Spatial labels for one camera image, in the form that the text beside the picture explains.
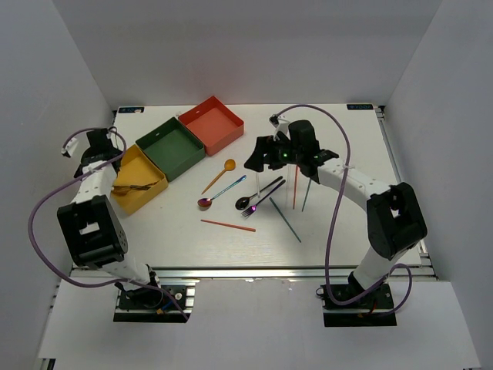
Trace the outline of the purple fork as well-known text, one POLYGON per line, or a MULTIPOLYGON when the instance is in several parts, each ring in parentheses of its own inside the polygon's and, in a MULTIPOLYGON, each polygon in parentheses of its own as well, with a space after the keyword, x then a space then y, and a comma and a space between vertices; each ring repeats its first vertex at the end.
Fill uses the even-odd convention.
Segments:
POLYGON ((251 216, 252 214, 255 213, 255 211, 257 210, 257 208, 262 204, 262 202, 264 202, 272 193, 276 192, 279 188, 281 188, 284 184, 286 183, 285 180, 281 180, 272 190, 270 190, 267 195, 265 195, 264 197, 262 197, 257 203, 255 203, 253 206, 250 206, 248 207, 247 209, 245 209, 242 213, 241 213, 241 216, 242 217, 245 217, 245 218, 248 218, 249 216, 251 216))

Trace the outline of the gold fork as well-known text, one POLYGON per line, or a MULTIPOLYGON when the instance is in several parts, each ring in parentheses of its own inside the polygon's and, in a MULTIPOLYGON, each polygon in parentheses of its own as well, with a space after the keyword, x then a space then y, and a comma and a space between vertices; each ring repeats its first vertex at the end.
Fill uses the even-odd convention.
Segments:
POLYGON ((111 193, 119 195, 119 196, 125 196, 128 193, 132 193, 132 192, 146 192, 146 191, 132 190, 130 188, 132 185, 145 185, 145 184, 113 185, 112 189, 111 189, 111 193))

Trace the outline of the silver teal-handled fork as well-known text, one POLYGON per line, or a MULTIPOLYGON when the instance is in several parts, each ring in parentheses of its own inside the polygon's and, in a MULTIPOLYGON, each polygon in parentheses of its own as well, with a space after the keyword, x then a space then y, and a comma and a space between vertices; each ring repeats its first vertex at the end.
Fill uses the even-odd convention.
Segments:
POLYGON ((132 185, 130 188, 132 190, 139 190, 139 191, 147 191, 151 189, 153 186, 157 185, 159 181, 153 182, 153 183, 148 183, 146 185, 132 185))

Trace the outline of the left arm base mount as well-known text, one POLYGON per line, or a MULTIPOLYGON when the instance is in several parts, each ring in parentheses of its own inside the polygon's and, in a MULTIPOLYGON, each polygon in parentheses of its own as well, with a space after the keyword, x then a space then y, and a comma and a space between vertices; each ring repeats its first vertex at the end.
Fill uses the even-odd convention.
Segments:
POLYGON ((187 323, 187 289, 183 284, 161 284, 160 290, 116 283, 119 290, 113 321, 117 323, 187 323))

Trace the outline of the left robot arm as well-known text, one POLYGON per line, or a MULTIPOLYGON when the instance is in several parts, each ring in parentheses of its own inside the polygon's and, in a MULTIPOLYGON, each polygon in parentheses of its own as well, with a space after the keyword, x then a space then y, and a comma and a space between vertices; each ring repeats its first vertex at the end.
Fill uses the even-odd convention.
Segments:
POLYGON ((74 177, 80 180, 71 203, 57 211, 62 234, 74 264, 105 271, 130 290, 140 283, 136 298, 148 308, 163 298, 151 267, 128 254, 128 241, 109 197, 121 166, 123 151, 113 142, 116 129, 89 129, 89 147, 83 152, 74 177))

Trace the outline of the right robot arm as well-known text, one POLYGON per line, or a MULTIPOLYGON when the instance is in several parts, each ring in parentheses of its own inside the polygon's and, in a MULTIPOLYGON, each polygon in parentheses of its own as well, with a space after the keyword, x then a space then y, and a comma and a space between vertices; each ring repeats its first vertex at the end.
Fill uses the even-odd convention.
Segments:
POLYGON ((257 137, 244 166, 260 173, 287 164, 298 166, 315 183, 336 190, 336 209, 347 198, 365 212, 370 248, 350 274, 347 293, 336 297, 329 291, 327 295, 337 306, 368 306, 376 297, 375 290, 403 267, 400 258, 428 234, 414 189, 405 182, 391 185, 375 180, 350 166, 349 159, 321 148, 312 124, 305 119, 290 123, 285 133, 257 137))

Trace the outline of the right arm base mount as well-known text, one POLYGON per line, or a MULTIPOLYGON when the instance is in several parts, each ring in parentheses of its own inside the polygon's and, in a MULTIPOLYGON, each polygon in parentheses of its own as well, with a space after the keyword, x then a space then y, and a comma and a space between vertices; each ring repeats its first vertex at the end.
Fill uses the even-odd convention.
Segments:
POLYGON ((394 300, 389 284, 381 285, 364 298, 341 306, 332 302, 325 285, 315 292, 322 300, 324 326, 326 328, 395 327, 394 300))

